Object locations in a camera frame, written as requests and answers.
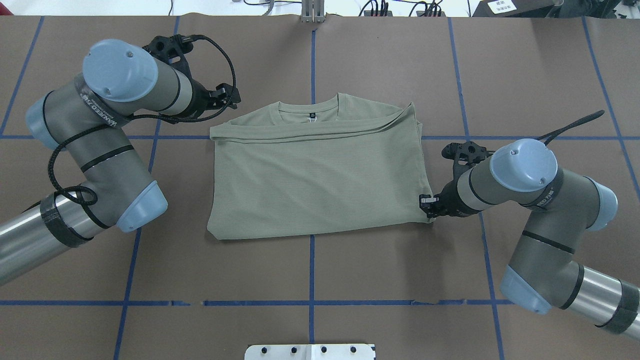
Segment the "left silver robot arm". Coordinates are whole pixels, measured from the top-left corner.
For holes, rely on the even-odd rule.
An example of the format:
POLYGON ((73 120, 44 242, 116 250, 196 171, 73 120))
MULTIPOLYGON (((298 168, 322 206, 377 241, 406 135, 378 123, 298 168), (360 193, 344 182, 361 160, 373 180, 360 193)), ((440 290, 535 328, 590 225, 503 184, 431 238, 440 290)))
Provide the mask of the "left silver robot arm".
POLYGON ((54 191, 1 226, 1 284, 32 271, 103 231, 137 230, 169 203, 122 128, 137 119, 198 123, 241 101, 229 55, 231 83, 206 89, 185 55, 201 35, 156 36, 143 47, 121 39, 92 45, 82 71, 48 92, 25 116, 30 134, 52 153, 54 191))

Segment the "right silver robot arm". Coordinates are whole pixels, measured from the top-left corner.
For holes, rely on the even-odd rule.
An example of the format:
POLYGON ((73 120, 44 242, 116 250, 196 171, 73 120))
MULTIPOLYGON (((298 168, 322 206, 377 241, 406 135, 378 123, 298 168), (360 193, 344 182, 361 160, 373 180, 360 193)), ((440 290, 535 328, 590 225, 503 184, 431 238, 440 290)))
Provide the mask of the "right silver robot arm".
POLYGON ((546 142, 524 138, 489 151, 473 141, 441 152, 453 178, 437 194, 421 194, 428 218, 466 218, 507 202, 530 214, 499 290, 529 312, 557 308, 613 335, 639 339, 639 288, 574 260, 583 234, 604 229, 618 210, 614 191, 567 170, 546 142))

